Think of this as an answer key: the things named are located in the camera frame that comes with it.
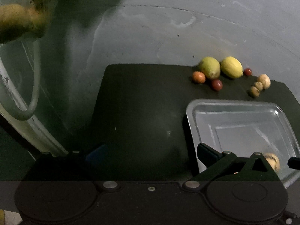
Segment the silver metal tray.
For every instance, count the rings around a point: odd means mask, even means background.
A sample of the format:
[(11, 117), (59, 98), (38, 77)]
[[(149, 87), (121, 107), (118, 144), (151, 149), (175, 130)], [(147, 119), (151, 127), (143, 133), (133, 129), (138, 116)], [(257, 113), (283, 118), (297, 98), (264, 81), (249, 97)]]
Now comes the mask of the silver metal tray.
[(239, 100), (193, 100), (186, 108), (193, 145), (205, 143), (218, 152), (231, 151), (248, 158), (254, 152), (275, 154), (277, 174), (286, 188), (299, 179), (288, 167), (299, 157), (299, 142), (287, 116), (274, 103)]

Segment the black table mat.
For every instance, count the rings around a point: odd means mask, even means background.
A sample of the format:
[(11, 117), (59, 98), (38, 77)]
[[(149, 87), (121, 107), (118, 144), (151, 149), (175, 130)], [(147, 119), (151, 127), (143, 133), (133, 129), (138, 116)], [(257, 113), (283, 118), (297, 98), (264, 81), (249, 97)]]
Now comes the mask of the black table mat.
[(257, 99), (248, 90), (255, 77), (221, 77), (196, 84), (192, 68), (154, 64), (114, 64), (106, 68), (92, 117), (76, 130), (73, 150), (90, 153), (108, 147), (104, 177), (182, 180), (205, 169), (197, 159), (186, 108), (194, 100), (266, 102), (278, 105), (299, 143), (299, 103), (288, 87), (273, 81)]

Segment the small brown longan lower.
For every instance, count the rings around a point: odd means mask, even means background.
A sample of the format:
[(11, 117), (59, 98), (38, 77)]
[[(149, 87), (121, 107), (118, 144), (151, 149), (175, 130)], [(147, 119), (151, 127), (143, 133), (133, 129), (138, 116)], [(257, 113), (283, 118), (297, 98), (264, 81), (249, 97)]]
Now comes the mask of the small brown longan lower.
[(251, 97), (257, 98), (260, 96), (260, 91), (255, 86), (252, 86), (249, 90), (249, 94), (251, 95)]

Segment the small brown longan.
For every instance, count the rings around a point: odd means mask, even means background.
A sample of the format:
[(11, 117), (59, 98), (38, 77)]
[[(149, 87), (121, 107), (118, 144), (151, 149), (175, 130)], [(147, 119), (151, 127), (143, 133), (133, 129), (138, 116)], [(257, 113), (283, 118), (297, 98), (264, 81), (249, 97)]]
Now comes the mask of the small brown longan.
[(256, 81), (254, 83), (254, 86), (259, 90), (259, 91), (262, 91), (263, 90), (263, 84), (259, 81)]
[(249, 90), (249, 94), (251, 95), (251, 97), (257, 98), (260, 96), (260, 91), (255, 86), (252, 86)]

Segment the orange red small fruit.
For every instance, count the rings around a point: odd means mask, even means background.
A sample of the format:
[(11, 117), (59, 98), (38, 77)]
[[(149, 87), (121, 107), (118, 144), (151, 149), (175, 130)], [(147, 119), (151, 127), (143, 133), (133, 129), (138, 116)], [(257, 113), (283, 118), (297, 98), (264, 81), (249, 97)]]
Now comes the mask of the orange red small fruit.
[(219, 91), (222, 90), (222, 88), (223, 88), (223, 83), (222, 83), (222, 81), (219, 80), (219, 79), (214, 79), (214, 80), (212, 80), (212, 81), (211, 81), (211, 85), (212, 85), (212, 88), (213, 88), (215, 91), (217, 91), (217, 92), (219, 92)]

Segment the small brown longan upper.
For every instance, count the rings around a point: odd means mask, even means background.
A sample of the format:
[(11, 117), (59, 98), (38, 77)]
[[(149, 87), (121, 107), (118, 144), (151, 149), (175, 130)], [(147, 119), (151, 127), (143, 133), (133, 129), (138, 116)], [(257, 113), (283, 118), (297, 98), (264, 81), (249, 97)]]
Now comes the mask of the small brown longan upper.
[(259, 81), (256, 81), (254, 83), (254, 86), (259, 90), (259, 91), (262, 91), (263, 90), (263, 84)]

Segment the tan round fruit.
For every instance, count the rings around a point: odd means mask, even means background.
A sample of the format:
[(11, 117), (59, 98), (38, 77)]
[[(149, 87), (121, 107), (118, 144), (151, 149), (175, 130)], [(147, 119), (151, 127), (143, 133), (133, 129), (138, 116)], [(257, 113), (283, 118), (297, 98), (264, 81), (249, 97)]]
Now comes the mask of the tan round fruit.
[(257, 77), (257, 82), (260, 82), (263, 85), (264, 89), (268, 89), (271, 86), (271, 80), (267, 74), (261, 74)]

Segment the orange kumquat near mango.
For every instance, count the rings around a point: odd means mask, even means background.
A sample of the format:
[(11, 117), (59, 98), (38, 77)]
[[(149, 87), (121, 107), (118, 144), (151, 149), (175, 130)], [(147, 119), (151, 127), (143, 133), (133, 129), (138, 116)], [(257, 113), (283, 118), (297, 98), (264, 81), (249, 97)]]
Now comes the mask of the orange kumquat near mango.
[(197, 83), (205, 83), (206, 81), (206, 76), (203, 72), (195, 71), (192, 74), (192, 78), (194, 82)]

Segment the red cherry tomato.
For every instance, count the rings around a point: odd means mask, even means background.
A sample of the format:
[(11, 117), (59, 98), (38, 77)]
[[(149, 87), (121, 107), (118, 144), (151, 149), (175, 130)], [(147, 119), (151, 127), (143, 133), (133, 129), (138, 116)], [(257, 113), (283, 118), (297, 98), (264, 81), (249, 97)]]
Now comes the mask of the red cherry tomato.
[(243, 72), (243, 74), (245, 75), (245, 76), (251, 76), (252, 75), (252, 70), (248, 67), (248, 68), (246, 68), (246, 69), (244, 69), (244, 72)]

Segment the yellow lemon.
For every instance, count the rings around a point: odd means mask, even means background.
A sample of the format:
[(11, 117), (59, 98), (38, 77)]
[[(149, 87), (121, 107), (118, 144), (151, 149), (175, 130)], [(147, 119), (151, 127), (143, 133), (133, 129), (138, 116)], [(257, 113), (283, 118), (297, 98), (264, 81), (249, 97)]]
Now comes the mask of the yellow lemon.
[(232, 79), (243, 76), (243, 66), (236, 58), (229, 56), (221, 61), (221, 70)]

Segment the green pear lower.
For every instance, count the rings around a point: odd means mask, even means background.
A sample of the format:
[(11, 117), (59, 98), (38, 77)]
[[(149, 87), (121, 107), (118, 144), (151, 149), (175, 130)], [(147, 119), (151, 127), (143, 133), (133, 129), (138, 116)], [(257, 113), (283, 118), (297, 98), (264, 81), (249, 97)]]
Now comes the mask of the green pear lower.
[(25, 8), (19, 4), (1, 6), (1, 43), (20, 37), (41, 38), (46, 33), (51, 15), (35, 7)]

